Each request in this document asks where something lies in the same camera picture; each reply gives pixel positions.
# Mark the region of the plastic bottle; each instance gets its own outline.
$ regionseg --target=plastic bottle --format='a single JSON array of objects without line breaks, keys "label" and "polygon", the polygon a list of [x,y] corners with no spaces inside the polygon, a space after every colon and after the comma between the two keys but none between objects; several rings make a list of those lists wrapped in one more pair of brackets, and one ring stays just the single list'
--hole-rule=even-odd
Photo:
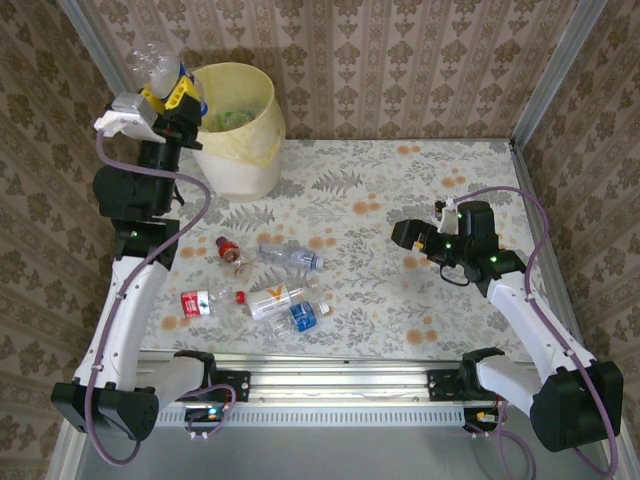
[{"label": "plastic bottle", "polygon": [[218,237],[216,245],[222,261],[233,265],[233,273],[236,277],[246,280],[251,273],[251,262],[242,254],[240,247],[227,237]]},{"label": "plastic bottle", "polygon": [[186,75],[200,96],[200,115],[204,117],[207,114],[209,107],[205,101],[202,84],[167,46],[162,43],[149,43],[145,51],[136,51],[134,56],[136,60],[133,71],[156,97],[166,100],[180,77]]},{"label": "plastic bottle", "polygon": [[322,270],[325,266],[325,259],[316,255],[313,250],[281,243],[263,243],[258,247],[258,256],[293,268]]},{"label": "plastic bottle", "polygon": [[224,315],[231,305],[244,304],[245,298],[242,292],[192,290],[182,292],[180,301],[185,317],[201,317]]},{"label": "plastic bottle", "polygon": [[295,332],[304,332],[318,323],[318,319],[329,313],[324,303],[302,302],[289,307],[278,315],[270,316],[265,322],[271,335],[276,339],[288,337]]},{"label": "plastic bottle", "polygon": [[317,299],[320,296],[320,285],[315,278],[307,278],[288,282],[286,285],[275,285],[255,293],[238,294],[244,297],[253,319],[260,321],[297,303]]}]

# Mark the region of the cable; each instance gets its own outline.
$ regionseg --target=cable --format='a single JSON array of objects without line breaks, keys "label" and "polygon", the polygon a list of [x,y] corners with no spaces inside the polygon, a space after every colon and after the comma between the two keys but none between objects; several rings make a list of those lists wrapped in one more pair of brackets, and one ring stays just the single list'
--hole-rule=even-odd
[{"label": "cable", "polygon": [[[218,423],[218,425],[216,425],[215,427],[213,427],[211,430],[208,430],[204,433],[207,434],[207,437],[210,437],[211,435],[213,435],[214,433],[216,433],[218,430],[220,430],[222,428],[222,426],[227,423],[227,418],[231,415],[231,412],[233,410],[233,407],[236,406],[236,391],[235,389],[231,386],[231,385],[227,385],[226,383],[221,383],[218,385],[212,385],[210,387],[206,387],[206,388],[201,388],[199,390],[193,390],[191,392],[187,392],[185,393],[182,397],[179,398],[179,400],[184,399],[186,397],[192,397],[192,396],[197,396],[197,395],[203,395],[205,393],[210,393],[210,392],[214,392],[216,390],[221,390],[221,389],[225,389],[227,390],[229,393],[231,393],[231,402],[229,403],[229,408],[224,412],[223,416],[222,416],[222,420],[220,420],[220,422]],[[193,422],[196,419],[191,419],[189,420],[189,423],[187,424],[187,431],[189,433],[191,433],[191,427],[193,425]]]},{"label": "cable", "polygon": [[[540,212],[540,215],[542,216],[542,222],[543,222],[542,237],[540,238],[540,240],[536,244],[535,248],[533,249],[533,252],[531,253],[531,256],[529,257],[529,261],[527,262],[527,268],[525,269],[525,272],[524,272],[525,293],[527,294],[527,297],[529,298],[529,303],[531,304],[531,307],[536,312],[536,314],[538,315],[538,317],[540,318],[542,323],[545,325],[545,327],[547,327],[547,329],[556,338],[556,340],[558,340],[558,343],[560,343],[562,348],[564,348],[565,352],[567,352],[567,353],[568,352],[572,352],[573,350],[572,350],[571,346],[569,345],[569,342],[567,342],[564,339],[564,337],[560,334],[558,329],[553,325],[553,323],[551,323],[551,320],[549,320],[549,318],[547,318],[545,313],[542,311],[542,309],[538,305],[538,302],[536,301],[536,299],[532,295],[532,290],[531,290],[531,271],[533,269],[533,262],[535,261],[536,257],[538,256],[538,254],[542,250],[542,247],[544,246],[545,242],[547,241],[547,238],[549,237],[549,217],[547,216],[547,212],[545,211],[545,209],[542,206],[542,204],[538,201],[538,199],[535,196],[531,195],[530,193],[525,192],[524,190],[521,190],[520,188],[508,187],[508,186],[498,186],[498,187],[483,188],[481,190],[478,190],[476,192],[470,193],[468,195],[463,195],[462,197],[458,197],[458,198],[454,199],[453,201],[454,201],[454,203],[460,203],[460,202],[462,202],[464,200],[467,200],[469,198],[481,195],[483,193],[493,192],[493,191],[496,191],[496,190],[506,190],[506,191],[510,191],[510,192],[516,192],[516,193],[522,195],[523,197],[529,199],[535,205],[535,207]],[[607,439],[609,440],[609,453],[610,453],[610,458],[611,458],[611,461],[609,463],[609,468],[607,468],[607,470],[601,470],[591,460],[589,460],[577,447],[574,448],[574,450],[578,454],[578,456],[582,460],[584,460],[584,462],[587,464],[587,466],[589,468],[591,468],[592,470],[594,470],[596,473],[599,473],[600,475],[603,475],[603,476],[606,476],[606,477],[612,477],[616,473],[616,471],[618,470],[618,445],[616,444],[616,437],[615,437],[615,434],[613,433],[613,425],[611,424],[611,419],[609,418],[607,410],[606,410],[604,404],[602,403],[602,399],[600,398],[600,395],[598,394],[598,391],[596,390],[596,387],[593,384],[593,381],[591,380],[591,377],[589,377],[589,374],[587,373],[587,370],[586,370],[585,366],[582,364],[582,362],[580,361],[580,359],[578,358],[578,356],[575,353],[569,354],[569,358],[571,358],[571,360],[575,364],[576,368],[580,372],[580,375],[584,379],[584,382],[587,385],[587,388],[589,389],[589,393],[591,393],[591,396],[593,397],[593,401],[596,404],[596,408],[598,409],[598,413],[600,414],[600,418],[602,419],[602,423],[604,424],[605,431],[607,432]]]},{"label": "cable", "polygon": [[[497,432],[485,432],[484,430],[481,430],[480,428],[476,427],[471,423],[467,423],[465,427],[471,430],[474,430],[478,435],[488,435],[491,438],[496,438],[498,436]],[[520,435],[517,435],[513,432],[509,432],[507,430],[501,430],[500,435],[508,438],[509,440],[512,440],[518,446],[518,448],[522,450],[522,453],[524,453],[524,455],[527,457],[529,461],[529,464],[531,465],[531,480],[536,480],[536,478],[538,477],[538,465],[536,464],[536,457],[533,455],[533,451],[531,450],[531,447],[529,447],[527,442]]]},{"label": "cable", "polygon": [[107,462],[107,463],[109,463],[111,465],[114,465],[114,466],[122,466],[122,465],[126,465],[127,463],[131,462],[136,457],[136,455],[140,451],[140,442],[139,441],[136,442],[136,445],[135,445],[135,447],[133,449],[133,452],[131,453],[131,455],[129,455],[124,460],[119,460],[117,458],[114,458],[109,454],[109,452],[107,452],[107,450],[104,448],[104,445],[100,441],[100,438],[98,438],[98,434],[96,432],[96,426],[95,426],[95,423],[93,421],[93,405],[92,405],[93,392],[94,392],[94,388],[95,388],[95,385],[96,385],[98,372],[102,370],[102,365],[100,364],[100,362],[101,362],[102,356],[104,354],[104,349],[105,349],[105,346],[107,344],[107,339],[109,337],[109,332],[111,331],[111,326],[113,325],[113,321],[114,321],[115,316],[116,316],[116,314],[118,312],[118,307],[120,306],[120,303],[122,302],[122,299],[125,297],[125,295],[127,293],[127,290],[129,289],[129,287],[131,286],[131,284],[133,283],[135,278],[144,269],[144,267],[146,267],[151,262],[153,262],[153,260],[158,255],[160,255],[164,250],[166,250],[173,243],[177,242],[180,237],[182,237],[196,223],[198,223],[198,221],[207,212],[207,209],[209,208],[209,205],[211,204],[211,192],[209,192],[209,188],[204,183],[202,183],[200,180],[197,180],[197,179],[195,179],[193,177],[190,177],[188,175],[184,175],[182,173],[176,173],[176,172],[167,172],[167,171],[164,171],[164,170],[156,170],[156,169],[153,169],[153,168],[139,167],[137,165],[128,165],[126,163],[118,162],[118,161],[115,161],[115,160],[109,158],[107,156],[107,154],[105,153],[105,151],[104,151],[104,131],[99,131],[98,132],[98,135],[96,137],[96,151],[98,153],[98,157],[100,158],[100,160],[102,160],[106,165],[108,165],[110,167],[117,168],[117,169],[120,169],[120,170],[125,170],[125,171],[128,171],[128,172],[140,173],[142,175],[151,175],[151,176],[154,176],[154,177],[171,178],[171,179],[174,179],[174,180],[183,180],[185,182],[188,182],[188,183],[191,183],[191,184],[197,186],[204,193],[204,205],[202,206],[202,208],[200,209],[198,214],[195,217],[193,217],[193,219],[189,223],[187,223],[187,225],[185,225],[184,228],[182,228],[176,234],[174,234],[169,239],[167,239],[162,245],[160,245],[154,251],[150,252],[149,255],[147,255],[147,257],[144,260],[142,260],[142,262],[140,262],[131,271],[129,276],[124,280],[124,282],[122,283],[122,287],[120,287],[120,289],[118,290],[118,293],[116,294],[116,298],[113,301],[113,305],[111,306],[111,309],[109,310],[109,315],[107,316],[107,320],[106,320],[106,322],[104,324],[104,328],[102,330],[102,335],[100,336],[100,342],[98,343],[98,348],[96,349],[96,353],[95,353],[95,357],[94,357],[95,359],[94,359],[93,365],[91,367],[91,375],[89,376],[89,382],[87,384],[87,391],[86,391],[85,397],[84,397],[84,412],[85,412],[85,422],[86,422],[86,427],[87,427],[87,434],[89,435],[89,438],[91,439],[91,442],[93,443],[93,446],[95,447],[96,451],[98,452],[100,457],[102,457],[102,459],[105,462]]}]

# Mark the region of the orange stain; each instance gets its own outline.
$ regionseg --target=orange stain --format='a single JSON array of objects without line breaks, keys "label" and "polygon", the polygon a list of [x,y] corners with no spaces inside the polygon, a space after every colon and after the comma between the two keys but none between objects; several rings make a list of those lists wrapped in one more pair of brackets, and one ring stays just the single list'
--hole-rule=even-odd
[{"label": "orange stain", "polygon": [[193,247],[184,247],[182,250],[180,250],[180,256],[182,258],[191,258],[193,257],[194,253],[195,251],[193,250]]},{"label": "orange stain", "polygon": [[420,345],[422,343],[422,333],[420,330],[412,328],[407,332],[407,342],[409,345]]},{"label": "orange stain", "polygon": [[162,319],[162,322],[160,323],[160,326],[162,327],[162,329],[167,332],[170,332],[171,330],[176,328],[176,325],[178,325],[178,319],[173,315],[164,317]]},{"label": "orange stain", "polygon": [[424,339],[427,342],[435,342],[438,339],[438,333],[435,330],[427,330],[424,332]]},{"label": "orange stain", "polygon": [[267,233],[267,232],[262,232],[260,235],[258,235],[258,243],[269,243],[272,239],[271,239],[271,234]]},{"label": "orange stain", "polygon": [[413,257],[404,257],[402,265],[404,265],[406,269],[414,270],[418,266],[418,261]]},{"label": "orange stain", "polygon": [[365,202],[356,202],[353,204],[353,211],[358,215],[364,215],[369,210],[369,205]]},{"label": "orange stain", "polygon": [[322,240],[322,237],[313,237],[307,245],[312,250],[320,250],[324,246],[324,240]]}]

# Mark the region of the metal frame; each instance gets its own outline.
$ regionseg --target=metal frame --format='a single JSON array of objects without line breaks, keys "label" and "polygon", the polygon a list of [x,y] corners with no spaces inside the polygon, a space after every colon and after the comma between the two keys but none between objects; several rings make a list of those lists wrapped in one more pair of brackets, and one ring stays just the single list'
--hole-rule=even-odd
[{"label": "metal frame", "polygon": [[[138,364],[140,376],[153,372],[165,364],[173,356],[173,351],[142,351]],[[387,413],[394,418],[387,419],[388,426],[420,426],[420,421],[429,424],[425,418],[428,412],[437,416],[455,416],[457,408],[462,404],[444,402],[434,404],[429,401],[426,388],[426,370],[456,368],[457,362],[434,362],[420,360],[378,360],[351,358],[323,358],[297,356],[258,356],[258,355],[216,355],[216,363],[221,369],[249,370],[252,372],[252,390],[249,404],[244,407],[245,413],[262,414],[266,421],[261,426],[317,426],[313,417],[298,417],[296,421],[285,421],[274,417],[278,413],[304,414],[310,409],[318,411],[318,406],[326,409],[324,413],[342,413],[342,419],[332,420],[327,426],[369,426],[371,421],[354,420],[354,415],[366,410],[367,413]],[[535,370],[532,364],[522,364],[527,369]],[[486,403],[466,403],[465,406],[484,406]],[[181,403],[171,404],[170,411],[181,414]],[[403,420],[398,416],[415,415]],[[455,424],[455,418],[436,418],[431,425]],[[236,427],[254,425],[248,419],[238,421]],[[182,422],[174,422],[182,428]],[[72,480],[76,477],[86,435],[77,432],[64,421],[47,478],[50,480]],[[617,480],[640,478],[640,467],[635,457],[631,441],[623,422],[618,437],[620,451],[620,469],[615,475]]]},{"label": "metal frame", "polygon": [[135,92],[136,86],[129,80],[121,68],[121,62],[111,54],[113,48],[100,33],[100,26],[87,13],[88,2],[78,0],[59,0],[58,3],[67,14],[69,20],[78,32],[78,36],[85,45],[89,55],[107,81],[111,91],[117,96],[123,92]]},{"label": "metal frame", "polygon": [[511,134],[512,140],[520,148],[524,148],[542,120],[606,4],[605,0],[581,0],[578,3]]}]

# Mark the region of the small red bottle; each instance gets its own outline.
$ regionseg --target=small red bottle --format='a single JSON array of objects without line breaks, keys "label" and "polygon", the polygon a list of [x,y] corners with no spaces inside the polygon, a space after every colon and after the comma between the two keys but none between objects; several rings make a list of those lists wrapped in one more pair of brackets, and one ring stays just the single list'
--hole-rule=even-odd
[{"label": "small red bottle", "polygon": [[216,245],[218,246],[218,255],[225,262],[234,263],[240,258],[240,247],[227,240],[227,237],[218,237]]}]

